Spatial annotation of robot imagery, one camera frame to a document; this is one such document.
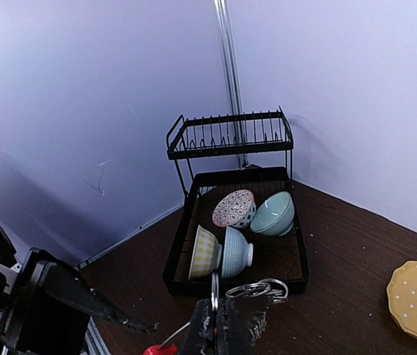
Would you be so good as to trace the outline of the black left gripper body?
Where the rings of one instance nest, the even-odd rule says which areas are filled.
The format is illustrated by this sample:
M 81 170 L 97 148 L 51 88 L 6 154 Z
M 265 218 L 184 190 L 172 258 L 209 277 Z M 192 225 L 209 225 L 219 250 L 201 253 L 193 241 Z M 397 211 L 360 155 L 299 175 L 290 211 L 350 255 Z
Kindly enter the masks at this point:
M 58 259 L 32 248 L 18 273 L 10 305 L 0 322 L 0 350 L 9 354 L 79 354 L 89 315 L 65 305 L 38 285 L 50 263 Z

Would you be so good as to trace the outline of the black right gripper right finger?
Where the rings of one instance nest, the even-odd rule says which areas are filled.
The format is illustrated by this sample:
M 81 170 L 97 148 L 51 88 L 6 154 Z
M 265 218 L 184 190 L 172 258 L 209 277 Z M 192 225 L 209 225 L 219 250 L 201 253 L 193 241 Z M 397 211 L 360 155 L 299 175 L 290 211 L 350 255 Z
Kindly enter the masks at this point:
M 252 355 L 256 353 L 254 346 L 249 342 L 232 300 L 221 299 L 219 301 L 216 329 L 216 354 Z

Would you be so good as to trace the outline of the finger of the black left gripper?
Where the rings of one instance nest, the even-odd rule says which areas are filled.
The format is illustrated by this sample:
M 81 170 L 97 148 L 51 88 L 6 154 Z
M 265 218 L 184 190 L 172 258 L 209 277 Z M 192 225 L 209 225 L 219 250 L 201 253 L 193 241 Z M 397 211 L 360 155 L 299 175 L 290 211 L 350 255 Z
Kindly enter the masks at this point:
M 142 334 L 155 334 L 157 324 L 129 316 L 70 266 L 49 262 L 44 267 L 44 291 L 55 300 L 91 317 L 121 325 Z

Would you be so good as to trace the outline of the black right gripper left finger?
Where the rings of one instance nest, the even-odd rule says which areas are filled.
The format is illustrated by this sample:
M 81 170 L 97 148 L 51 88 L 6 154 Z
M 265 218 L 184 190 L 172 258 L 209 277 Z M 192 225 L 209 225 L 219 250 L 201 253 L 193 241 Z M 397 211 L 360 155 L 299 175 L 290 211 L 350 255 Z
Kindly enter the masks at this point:
M 181 355 L 212 355 L 215 350 L 215 313 L 210 299 L 199 300 L 186 331 Z

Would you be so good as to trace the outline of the red handled key ring holder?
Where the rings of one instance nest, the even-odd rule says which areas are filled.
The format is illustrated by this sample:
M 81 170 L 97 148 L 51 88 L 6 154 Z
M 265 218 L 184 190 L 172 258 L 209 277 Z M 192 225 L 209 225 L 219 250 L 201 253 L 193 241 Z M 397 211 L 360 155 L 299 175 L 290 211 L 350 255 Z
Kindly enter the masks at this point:
M 239 285 L 229 289 L 224 294 L 220 293 L 219 276 L 213 273 L 211 281 L 211 300 L 212 309 L 215 313 L 215 350 L 216 350 L 216 315 L 221 299 L 232 300 L 237 310 L 238 317 L 249 338 L 251 345 L 255 346 L 267 328 L 267 313 L 272 305 L 282 304 L 288 299 L 287 285 L 277 279 L 267 278 Z M 145 354 L 180 354 L 186 331 L 190 325 L 190 320 L 177 329 L 160 345 L 152 345 L 147 348 Z

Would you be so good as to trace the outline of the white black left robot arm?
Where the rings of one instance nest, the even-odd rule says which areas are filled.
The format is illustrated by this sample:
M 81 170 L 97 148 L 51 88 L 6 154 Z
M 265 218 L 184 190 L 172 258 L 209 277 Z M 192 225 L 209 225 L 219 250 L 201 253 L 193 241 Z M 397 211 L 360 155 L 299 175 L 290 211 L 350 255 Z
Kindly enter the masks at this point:
M 93 318 L 141 334 L 157 330 L 120 310 L 48 251 L 32 248 L 19 263 L 0 226 L 0 354 L 81 354 Z

